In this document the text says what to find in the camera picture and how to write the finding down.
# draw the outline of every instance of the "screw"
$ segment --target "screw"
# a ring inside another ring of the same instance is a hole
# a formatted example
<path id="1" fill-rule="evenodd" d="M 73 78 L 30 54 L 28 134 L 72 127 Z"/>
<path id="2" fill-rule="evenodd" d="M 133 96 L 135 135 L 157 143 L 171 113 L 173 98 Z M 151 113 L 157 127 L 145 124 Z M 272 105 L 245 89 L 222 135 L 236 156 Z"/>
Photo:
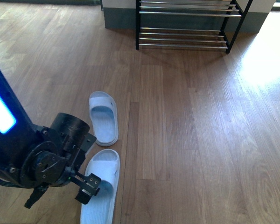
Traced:
<path id="1" fill-rule="evenodd" d="M 13 173 L 15 172 L 15 168 L 14 168 L 14 167 L 11 167 L 11 168 L 9 169 L 9 172 L 10 172 L 11 174 L 13 174 Z"/>

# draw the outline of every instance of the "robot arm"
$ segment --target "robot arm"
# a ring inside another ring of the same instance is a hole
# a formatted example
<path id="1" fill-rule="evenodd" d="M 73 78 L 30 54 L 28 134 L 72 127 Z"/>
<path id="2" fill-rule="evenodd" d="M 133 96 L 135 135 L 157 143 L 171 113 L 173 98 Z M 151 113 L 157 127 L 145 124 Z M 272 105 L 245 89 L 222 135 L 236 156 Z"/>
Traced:
<path id="1" fill-rule="evenodd" d="M 0 185 L 34 188 L 25 207 L 31 208 L 49 186 L 69 182 L 80 186 L 76 199 L 81 203 L 98 193 L 100 178 L 78 172 L 96 140 L 89 129 L 65 113 L 51 127 L 33 124 L 0 71 Z"/>

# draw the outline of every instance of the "white wall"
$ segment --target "white wall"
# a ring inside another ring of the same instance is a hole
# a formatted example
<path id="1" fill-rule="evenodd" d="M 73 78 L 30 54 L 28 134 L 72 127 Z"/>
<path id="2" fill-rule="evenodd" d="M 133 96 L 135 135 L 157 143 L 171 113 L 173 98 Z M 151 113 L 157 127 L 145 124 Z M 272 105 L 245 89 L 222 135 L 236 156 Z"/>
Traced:
<path id="1" fill-rule="evenodd" d="M 135 0 L 102 0 L 106 8 L 135 8 Z M 269 13 L 276 0 L 254 0 L 249 12 Z M 238 0 L 239 5 L 244 9 L 248 0 Z"/>
<path id="2" fill-rule="evenodd" d="M 255 13 L 269 13 L 276 0 L 254 0 L 249 9 L 249 12 Z M 238 4 L 244 10 L 248 0 L 237 0 Z"/>

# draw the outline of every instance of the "slipper strap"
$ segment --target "slipper strap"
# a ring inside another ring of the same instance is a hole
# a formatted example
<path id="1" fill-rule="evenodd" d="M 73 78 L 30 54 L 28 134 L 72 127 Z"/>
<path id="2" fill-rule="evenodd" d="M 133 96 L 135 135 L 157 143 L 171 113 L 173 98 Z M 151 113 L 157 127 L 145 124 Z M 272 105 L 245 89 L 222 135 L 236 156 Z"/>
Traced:
<path id="1" fill-rule="evenodd" d="M 89 99 L 89 106 L 90 110 L 97 106 L 105 106 L 107 108 L 110 108 L 114 112 L 114 107 L 116 105 L 114 105 L 112 99 L 110 99 L 109 97 L 94 97 Z"/>
<path id="2" fill-rule="evenodd" d="M 115 185 L 118 184 L 118 167 L 118 161 L 91 161 L 89 174 L 93 173 L 102 181 L 109 182 L 115 189 Z"/>

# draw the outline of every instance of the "wall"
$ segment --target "wall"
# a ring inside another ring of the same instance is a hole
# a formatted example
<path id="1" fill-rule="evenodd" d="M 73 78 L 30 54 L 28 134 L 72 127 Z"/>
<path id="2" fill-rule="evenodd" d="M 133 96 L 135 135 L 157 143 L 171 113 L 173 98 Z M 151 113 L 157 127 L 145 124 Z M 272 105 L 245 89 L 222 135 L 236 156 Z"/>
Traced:
<path id="1" fill-rule="evenodd" d="M 241 32 L 259 32 L 276 0 L 254 0 L 247 14 Z M 238 0 L 244 9 L 248 0 Z M 135 28 L 135 0 L 103 0 L 106 28 Z M 143 26 L 163 28 L 220 29 L 222 18 L 189 16 L 142 15 Z M 233 31 L 238 19 L 230 18 L 226 31 Z"/>

